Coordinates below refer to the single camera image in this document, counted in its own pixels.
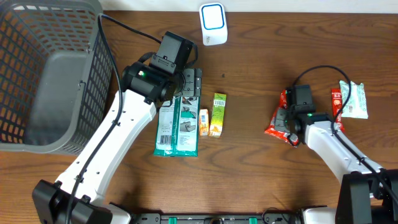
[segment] snack package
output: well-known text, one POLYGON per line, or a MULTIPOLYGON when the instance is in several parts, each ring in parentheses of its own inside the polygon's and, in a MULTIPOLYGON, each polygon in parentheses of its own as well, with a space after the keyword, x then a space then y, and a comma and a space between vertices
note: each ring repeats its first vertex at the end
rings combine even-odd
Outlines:
POLYGON ((271 123, 269 124, 268 128, 266 129, 266 131, 264 133, 275 136, 293 146, 297 146, 299 144, 299 137, 296 134, 285 133, 283 131, 275 130, 276 114, 278 112, 278 109, 280 109, 280 108, 287 109, 286 91, 285 90, 280 94, 279 106, 276 108, 274 114, 272 115, 271 123))
POLYGON ((198 156, 200 97, 173 98, 159 110, 155 156, 198 156))
MULTIPOLYGON (((343 100, 341 99, 340 89, 331 89, 331 107, 333 110, 333 117, 336 116, 338 110, 343 106, 343 100)), ((345 132, 343 123, 341 122, 341 113, 335 121, 342 132, 345 132)))
POLYGON ((224 111, 226 95, 221 93, 214 94, 213 112, 211 115, 211 124, 209 136, 219 138, 223 131, 224 111))
POLYGON ((206 136, 209 132, 209 111, 201 109, 199 111, 199 135, 206 136))
MULTIPOLYGON (((343 102, 348 97, 348 84, 340 81, 341 98, 343 102)), ((347 105, 343 108, 341 114, 343 118, 368 118, 368 109, 366 107, 365 89, 363 83, 357 85, 351 82, 351 96, 347 105)))

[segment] plastic basket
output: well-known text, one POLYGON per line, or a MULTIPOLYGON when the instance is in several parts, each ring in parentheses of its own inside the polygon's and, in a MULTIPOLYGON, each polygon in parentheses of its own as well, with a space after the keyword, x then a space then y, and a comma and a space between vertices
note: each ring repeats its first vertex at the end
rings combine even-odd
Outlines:
POLYGON ((0 150, 78 154, 103 119, 111 61, 94 1, 0 3, 0 150))

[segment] teal snack bag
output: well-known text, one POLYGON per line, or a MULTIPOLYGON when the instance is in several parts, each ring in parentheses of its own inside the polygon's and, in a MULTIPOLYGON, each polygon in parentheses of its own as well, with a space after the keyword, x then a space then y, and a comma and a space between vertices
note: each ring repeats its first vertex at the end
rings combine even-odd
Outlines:
POLYGON ((198 156, 199 97, 173 98, 159 110, 155 156, 198 156))

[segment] red wrapper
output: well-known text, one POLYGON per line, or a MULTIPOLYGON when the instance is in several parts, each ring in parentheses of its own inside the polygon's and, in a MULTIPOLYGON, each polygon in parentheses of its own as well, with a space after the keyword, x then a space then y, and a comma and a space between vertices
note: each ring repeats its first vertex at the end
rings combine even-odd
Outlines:
POLYGON ((290 134, 290 133, 285 133, 283 131, 275 130, 276 113, 278 112, 279 108, 287 109, 286 91, 285 90, 280 94, 279 106, 278 106, 278 108, 276 108, 274 114, 272 115, 271 123, 269 124, 268 128, 266 129, 266 131, 264 133, 275 136, 289 144, 292 144, 293 146, 297 146, 299 144, 299 138, 297 137, 296 134, 290 134))
MULTIPOLYGON (((333 108, 333 117, 335 117, 338 110, 343 107, 343 100, 341 99, 340 89, 331 89, 331 106, 333 108)), ((339 126, 340 130, 342 132, 345 132, 343 123, 341 122, 341 113, 338 115, 336 123, 339 126)))

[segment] small white box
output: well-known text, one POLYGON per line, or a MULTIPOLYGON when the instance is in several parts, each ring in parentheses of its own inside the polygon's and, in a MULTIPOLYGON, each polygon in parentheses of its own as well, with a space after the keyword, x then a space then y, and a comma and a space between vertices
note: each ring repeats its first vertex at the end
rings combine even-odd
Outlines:
POLYGON ((208 3, 199 8, 203 44, 206 46, 223 44, 228 38, 224 6, 221 3, 208 3))

